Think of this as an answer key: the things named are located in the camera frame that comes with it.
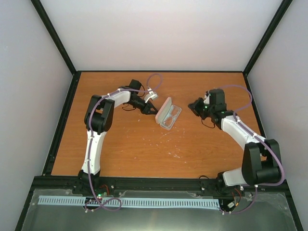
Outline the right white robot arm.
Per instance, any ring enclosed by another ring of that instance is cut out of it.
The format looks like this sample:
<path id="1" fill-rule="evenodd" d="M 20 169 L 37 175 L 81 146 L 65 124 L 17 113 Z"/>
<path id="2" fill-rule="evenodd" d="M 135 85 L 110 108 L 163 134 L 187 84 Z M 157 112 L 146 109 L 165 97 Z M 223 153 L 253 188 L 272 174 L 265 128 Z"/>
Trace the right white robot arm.
<path id="1" fill-rule="evenodd" d="M 279 186 L 285 180 L 280 147 L 275 139 L 266 139 L 249 128 L 237 115 L 227 109 L 223 89 L 213 89 L 188 105 L 202 120 L 210 118 L 220 130 L 232 137 L 242 148 L 240 168 L 218 173 L 218 188 L 233 186 Z"/>

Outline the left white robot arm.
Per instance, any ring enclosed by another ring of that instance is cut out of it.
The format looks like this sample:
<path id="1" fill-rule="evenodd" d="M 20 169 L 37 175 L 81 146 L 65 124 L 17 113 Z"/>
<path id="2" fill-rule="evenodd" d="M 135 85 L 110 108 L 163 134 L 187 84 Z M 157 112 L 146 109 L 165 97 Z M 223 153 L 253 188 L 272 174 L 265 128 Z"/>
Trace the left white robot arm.
<path id="1" fill-rule="evenodd" d="M 100 188 L 100 156 L 104 138 L 112 126 L 114 110 L 122 104 L 138 108 L 144 115 L 156 115 L 158 110 L 152 104 L 158 94 L 147 87 L 141 90 L 142 84 L 132 80 L 128 86 L 119 87 L 106 95 L 93 95 L 90 99 L 84 123 L 87 129 L 87 147 L 85 159 L 78 178 L 88 193 L 96 193 Z"/>

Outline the transparent orange sunglasses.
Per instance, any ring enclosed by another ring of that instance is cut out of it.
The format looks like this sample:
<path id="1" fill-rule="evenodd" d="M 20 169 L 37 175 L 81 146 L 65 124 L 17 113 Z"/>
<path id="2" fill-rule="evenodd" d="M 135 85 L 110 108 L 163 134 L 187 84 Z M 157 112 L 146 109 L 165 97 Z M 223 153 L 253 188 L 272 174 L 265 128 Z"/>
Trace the transparent orange sunglasses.
<path id="1" fill-rule="evenodd" d="M 160 123 L 160 126 L 164 129 L 171 130 L 174 123 L 178 119 L 182 109 L 178 106 L 172 105 L 169 111 L 167 112 L 166 116 Z"/>

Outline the pink glasses case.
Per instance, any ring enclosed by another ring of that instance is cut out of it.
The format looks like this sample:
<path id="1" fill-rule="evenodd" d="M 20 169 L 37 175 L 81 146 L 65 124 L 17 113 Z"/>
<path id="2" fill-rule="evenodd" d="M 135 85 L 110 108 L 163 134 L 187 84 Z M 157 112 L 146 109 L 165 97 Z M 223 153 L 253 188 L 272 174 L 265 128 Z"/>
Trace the pink glasses case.
<path id="1" fill-rule="evenodd" d="M 173 104 L 172 98 L 168 97 L 156 114 L 155 121 L 160 127 L 171 130 L 181 111 L 179 106 Z"/>

